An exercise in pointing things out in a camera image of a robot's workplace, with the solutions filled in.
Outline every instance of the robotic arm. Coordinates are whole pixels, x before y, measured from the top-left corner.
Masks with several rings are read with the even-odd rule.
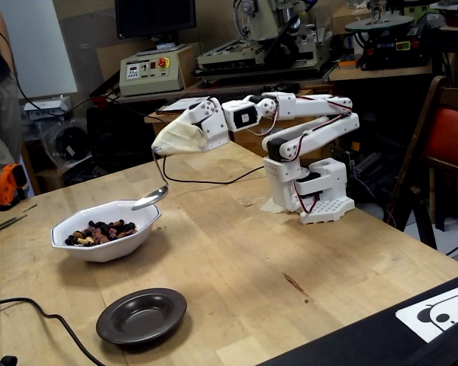
[[[329,158],[301,167],[299,158],[358,129],[360,121],[352,108],[349,98],[332,95],[300,97],[271,92],[222,105],[210,98],[165,127],[154,141],[153,149],[160,155],[203,153],[228,143],[228,131],[255,127],[262,118],[276,122],[296,117],[336,116],[320,117],[271,134],[262,145],[268,152],[263,160],[275,204],[288,212],[300,212],[302,223],[339,220],[354,208],[353,200],[346,196],[346,166]]]

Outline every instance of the spoon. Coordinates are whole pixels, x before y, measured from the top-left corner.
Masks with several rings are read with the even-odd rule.
[[[168,194],[168,186],[162,186],[160,189],[156,189],[154,192],[151,192],[144,197],[142,197],[138,202],[134,204],[131,208],[132,211],[140,210],[141,208],[145,208],[160,202],[166,195]]]
[[[156,189],[154,192],[151,192],[149,194],[146,194],[144,197],[142,197],[138,202],[134,204],[134,206],[131,208],[132,211],[140,210],[141,208],[145,208],[148,206],[151,206],[152,204],[155,204],[157,202],[160,202],[164,197],[168,195],[168,181],[165,179],[163,173],[161,172],[160,164],[158,164],[158,159],[154,153],[153,149],[153,158],[154,162],[156,163],[156,167],[158,168],[158,172],[160,172],[161,178],[164,180],[166,185],[162,186],[159,189]]]

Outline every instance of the gray pants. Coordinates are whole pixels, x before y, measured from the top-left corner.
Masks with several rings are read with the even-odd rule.
[[[0,82],[0,174],[21,158],[22,122],[18,88],[11,75]]]

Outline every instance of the red emergency stop button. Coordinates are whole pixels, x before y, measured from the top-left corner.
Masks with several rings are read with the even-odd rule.
[[[163,57],[162,59],[158,59],[158,66],[161,69],[166,69],[169,66],[169,59]]]

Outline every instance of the milling machine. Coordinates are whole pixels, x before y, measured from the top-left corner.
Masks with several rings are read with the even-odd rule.
[[[196,76],[208,81],[276,72],[311,70],[318,74],[329,60],[332,33],[318,27],[315,19],[311,21],[309,11],[316,3],[235,0],[239,39],[201,55]]]

